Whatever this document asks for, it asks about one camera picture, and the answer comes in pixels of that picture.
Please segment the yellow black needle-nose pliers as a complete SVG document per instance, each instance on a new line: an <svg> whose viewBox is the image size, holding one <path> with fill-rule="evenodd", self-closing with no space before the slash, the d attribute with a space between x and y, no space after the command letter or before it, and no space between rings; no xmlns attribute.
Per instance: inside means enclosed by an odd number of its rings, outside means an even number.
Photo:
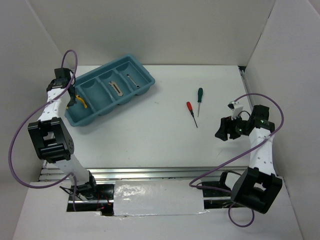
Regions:
<svg viewBox="0 0 320 240"><path fill-rule="evenodd" d="M85 102L79 95L75 95L75 97L72 98L72 99L70 100L70 102L67 104L66 109L69 109L70 107L72 107L73 105L75 105L77 102L80 102L85 109L88 108L86 102Z"/></svg>

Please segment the silver utility knife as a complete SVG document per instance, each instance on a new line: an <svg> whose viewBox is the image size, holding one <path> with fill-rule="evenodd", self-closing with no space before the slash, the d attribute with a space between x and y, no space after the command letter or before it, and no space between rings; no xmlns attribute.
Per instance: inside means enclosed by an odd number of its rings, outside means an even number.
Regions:
<svg viewBox="0 0 320 240"><path fill-rule="evenodd" d="M114 89L119 97L123 96L123 92L115 81L109 81L108 84Z"/></svg>

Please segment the green handled screwdriver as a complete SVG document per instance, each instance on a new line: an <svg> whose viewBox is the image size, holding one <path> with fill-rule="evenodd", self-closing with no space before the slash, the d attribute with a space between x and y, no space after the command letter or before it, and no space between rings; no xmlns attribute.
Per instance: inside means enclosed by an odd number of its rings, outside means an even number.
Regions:
<svg viewBox="0 0 320 240"><path fill-rule="evenodd" d="M202 87L200 87L197 91L197 103L198 103L198 108L197 108L197 116L199 117L200 114L200 107L201 107L201 102L202 102L202 97L203 97L204 90Z"/></svg>

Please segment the small silver ratchet wrench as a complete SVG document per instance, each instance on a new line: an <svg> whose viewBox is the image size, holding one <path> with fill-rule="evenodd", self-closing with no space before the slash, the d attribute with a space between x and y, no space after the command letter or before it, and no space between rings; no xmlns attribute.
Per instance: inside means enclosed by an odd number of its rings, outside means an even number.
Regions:
<svg viewBox="0 0 320 240"><path fill-rule="evenodd" d="M127 74L126 76L131 80L131 82L135 85L135 87L136 87L137 89L140 88L140 85L137 84L129 74Z"/></svg>

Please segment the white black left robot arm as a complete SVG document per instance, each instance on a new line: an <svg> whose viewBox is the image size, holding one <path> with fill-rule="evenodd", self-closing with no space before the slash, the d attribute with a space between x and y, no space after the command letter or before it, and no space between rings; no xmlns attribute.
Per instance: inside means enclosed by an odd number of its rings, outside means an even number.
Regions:
<svg viewBox="0 0 320 240"><path fill-rule="evenodd" d="M99 187L89 170L85 169L74 155L75 146L62 117L67 108L77 103L76 90L72 82L72 71L68 68L56 68L55 79L48 85L47 101L36 122L28 124L28 133L39 159L58 167L71 181L71 190L76 186L75 194L87 200L97 197Z"/></svg>

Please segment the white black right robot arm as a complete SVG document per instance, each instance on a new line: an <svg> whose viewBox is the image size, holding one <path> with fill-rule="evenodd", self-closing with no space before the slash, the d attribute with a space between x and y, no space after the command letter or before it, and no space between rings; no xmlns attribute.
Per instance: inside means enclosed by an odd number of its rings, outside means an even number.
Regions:
<svg viewBox="0 0 320 240"><path fill-rule="evenodd" d="M227 141L248 136L253 150L244 173L224 171L217 189L223 196L230 195L232 202L265 214L283 185L273 165L274 137L271 133L275 131L275 124L269 121L269 108L266 106L255 105L248 120L241 117L243 105L233 101L228 107L232 115L221 119L215 137Z"/></svg>

